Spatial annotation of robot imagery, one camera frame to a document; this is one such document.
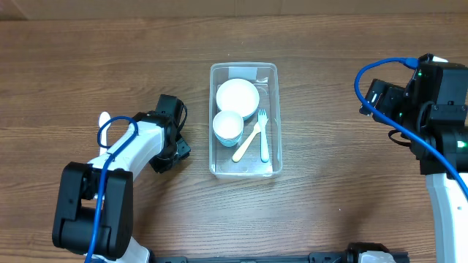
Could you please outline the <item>blue cup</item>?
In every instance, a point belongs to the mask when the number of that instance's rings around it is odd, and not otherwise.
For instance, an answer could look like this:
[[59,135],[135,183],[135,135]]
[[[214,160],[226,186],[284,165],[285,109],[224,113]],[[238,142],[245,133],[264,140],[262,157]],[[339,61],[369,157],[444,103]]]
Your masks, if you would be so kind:
[[218,137],[218,136],[216,136],[216,138],[218,139],[218,141],[219,141],[223,146],[230,148],[230,147],[233,147],[233,146],[235,146],[235,145],[238,144],[238,142],[239,142],[240,139],[241,139],[241,136],[238,136],[238,137],[233,138],[233,139],[225,139],[225,138],[223,138],[223,137]]

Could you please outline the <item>pink cup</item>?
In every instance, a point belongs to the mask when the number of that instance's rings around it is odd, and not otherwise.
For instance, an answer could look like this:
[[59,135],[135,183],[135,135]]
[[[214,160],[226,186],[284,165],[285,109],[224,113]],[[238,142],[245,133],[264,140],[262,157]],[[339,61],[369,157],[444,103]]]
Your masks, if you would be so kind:
[[223,110],[213,119],[214,133],[224,140],[233,140],[244,130],[243,118],[234,111]]

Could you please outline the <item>yellow fork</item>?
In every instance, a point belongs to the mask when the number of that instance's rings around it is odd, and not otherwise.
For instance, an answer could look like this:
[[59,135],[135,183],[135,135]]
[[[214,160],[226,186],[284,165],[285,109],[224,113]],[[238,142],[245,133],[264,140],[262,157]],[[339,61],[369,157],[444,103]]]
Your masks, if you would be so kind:
[[254,128],[252,130],[252,133],[246,138],[246,140],[242,143],[242,145],[237,149],[237,151],[233,154],[232,161],[235,163],[239,162],[242,157],[244,156],[247,148],[250,146],[252,143],[253,139],[255,136],[260,133],[260,125],[259,123],[256,123],[254,125]]

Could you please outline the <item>white spoon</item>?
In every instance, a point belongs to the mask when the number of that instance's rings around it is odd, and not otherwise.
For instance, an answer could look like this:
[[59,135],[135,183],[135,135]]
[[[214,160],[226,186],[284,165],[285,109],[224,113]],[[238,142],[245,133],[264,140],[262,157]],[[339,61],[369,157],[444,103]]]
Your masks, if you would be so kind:
[[107,152],[107,130],[109,126],[105,126],[105,124],[111,119],[110,114],[108,112],[102,112],[99,116],[98,124],[99,128],[102,129],[100,133],[100,137],[98,139],[99,142],[99,154],[103,155]]

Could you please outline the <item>white bowl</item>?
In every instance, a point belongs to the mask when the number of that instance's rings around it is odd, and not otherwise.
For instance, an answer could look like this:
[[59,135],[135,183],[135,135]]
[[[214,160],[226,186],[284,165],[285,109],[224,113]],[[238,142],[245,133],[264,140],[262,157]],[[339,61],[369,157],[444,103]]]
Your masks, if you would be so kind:
[[220,111],[238,113],[244,120],[257,110],[260,95],[255,85],[248,80],[236,78],[222,83],[216,92],[216,105]]

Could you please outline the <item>light blue fork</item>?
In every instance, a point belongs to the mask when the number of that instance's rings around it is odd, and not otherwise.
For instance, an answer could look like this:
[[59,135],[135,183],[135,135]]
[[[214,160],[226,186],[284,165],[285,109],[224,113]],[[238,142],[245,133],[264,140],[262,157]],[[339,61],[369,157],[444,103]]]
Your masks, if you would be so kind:
[[268,122],[268,116],[266,110],[259,109],[257,114],[257,122],[260,126],[260,158],[263,163],[269,161],[268,142],[266,136],[266,124]]

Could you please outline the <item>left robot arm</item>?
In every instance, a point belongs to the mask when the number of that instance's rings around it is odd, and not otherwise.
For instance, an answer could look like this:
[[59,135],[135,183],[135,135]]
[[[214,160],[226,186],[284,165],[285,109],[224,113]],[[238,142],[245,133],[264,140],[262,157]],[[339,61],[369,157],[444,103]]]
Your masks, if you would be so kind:
[[86,262],[149,262],[150,251],[132,236],[134,181],[147,164],[163,173],[189,156],[181,136],[186,109],[123,119],[128,129],[117,142],[61,174],[52,242]]

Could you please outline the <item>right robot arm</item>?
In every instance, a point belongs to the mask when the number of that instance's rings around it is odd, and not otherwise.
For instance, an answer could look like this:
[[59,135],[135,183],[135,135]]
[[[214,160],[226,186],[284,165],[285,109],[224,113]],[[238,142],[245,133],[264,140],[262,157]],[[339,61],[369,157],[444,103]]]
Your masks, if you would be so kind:
[[360,112],[412,132],[434,214],[438,262],[467,261],[467,80],[416,80],[407,88],[375,79]]

